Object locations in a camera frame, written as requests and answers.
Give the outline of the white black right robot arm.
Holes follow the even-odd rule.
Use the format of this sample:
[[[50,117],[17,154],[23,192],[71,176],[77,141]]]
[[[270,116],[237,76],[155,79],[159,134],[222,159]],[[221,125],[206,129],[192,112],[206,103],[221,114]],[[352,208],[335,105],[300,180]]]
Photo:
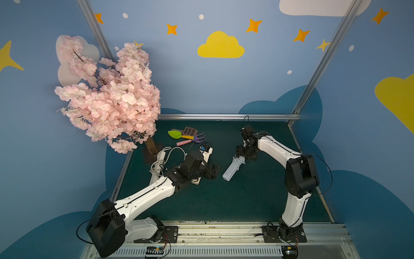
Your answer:
[[[243,145],[237,148],[238,156],[254,160],[262,151],[284,167],[288,196],[279,225],[287,233],[299,230],[312,191],[320,183],[314,157],[288,148],[265,131],[255,132],[250,125],[243,127],[240,133]]]

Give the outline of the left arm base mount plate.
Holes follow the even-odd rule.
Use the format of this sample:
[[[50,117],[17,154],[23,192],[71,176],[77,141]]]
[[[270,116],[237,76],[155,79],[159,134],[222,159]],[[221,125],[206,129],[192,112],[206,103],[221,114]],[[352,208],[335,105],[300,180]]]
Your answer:
[[[179,235],[178,226],[164,226],[159,229],[150,239],[138,239],[134,240],[134,243],[177,243]]]

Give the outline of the beige red socket power strip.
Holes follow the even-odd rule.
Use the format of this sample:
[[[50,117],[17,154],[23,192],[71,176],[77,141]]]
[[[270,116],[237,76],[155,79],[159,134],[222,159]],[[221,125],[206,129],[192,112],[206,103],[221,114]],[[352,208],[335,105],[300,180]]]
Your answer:
[[[200,182],[201,182],[201,177],[199,177],[199,178],[194,179],[194,180],[191,181],[191,183],[194,184],[194,185],[199,185]]]

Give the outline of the small white adapter strip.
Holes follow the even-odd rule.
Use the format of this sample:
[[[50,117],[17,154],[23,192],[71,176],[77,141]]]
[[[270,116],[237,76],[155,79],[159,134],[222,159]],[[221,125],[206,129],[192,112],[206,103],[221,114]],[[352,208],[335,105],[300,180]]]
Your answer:
[[[234,174],[239,170],[240,166],[243,164],[245,164],[244,156],[239,156],[239,157],[234,156],[232,158],[232,163],[222,175],[223,179],[225,181],[230,181],[232,177],[234,176]]]

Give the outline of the white power strip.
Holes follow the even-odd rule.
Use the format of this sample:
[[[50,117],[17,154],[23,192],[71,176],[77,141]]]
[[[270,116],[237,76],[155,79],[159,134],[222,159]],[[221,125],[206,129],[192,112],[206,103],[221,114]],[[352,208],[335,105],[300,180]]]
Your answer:
[[[150,185],[155,183],[160,177],[163,176],[163,166],[164,166],[164,162],[165,162],[165,156],[166,156],[166,151],[164,149],[162,149],[161,151],[158,152],[157,156],[156,156],[156,161],[153,162],[151,164],[150,167],[150,174],[151,179],[150,179]]]

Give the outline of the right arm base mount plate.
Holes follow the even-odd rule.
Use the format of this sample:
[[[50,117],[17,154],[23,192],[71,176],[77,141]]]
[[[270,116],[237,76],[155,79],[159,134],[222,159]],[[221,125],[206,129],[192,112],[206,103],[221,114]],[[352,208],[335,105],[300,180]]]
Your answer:
[[[306,243],[307,237],[303,224],[294,228],[281,226],[261,226],[265,243]]]

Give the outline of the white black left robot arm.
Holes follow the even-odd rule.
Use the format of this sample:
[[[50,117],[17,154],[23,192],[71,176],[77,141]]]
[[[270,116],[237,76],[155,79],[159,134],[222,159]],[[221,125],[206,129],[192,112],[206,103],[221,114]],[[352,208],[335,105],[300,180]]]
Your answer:
[[[213,180],[220,169],[209,164],[212,147],[203,147],[200,151],[189,153],[184,162],[172,167],[166,174],[141,191],[124,199],[112,202],[102,201],[93,216],[88,220],[86,232],[102,258],[114,254],[125,242],[162,238],[164,224],[155,216],[144,220],[136,218],[163,199],[166,199],[193,180],[205,178]]]

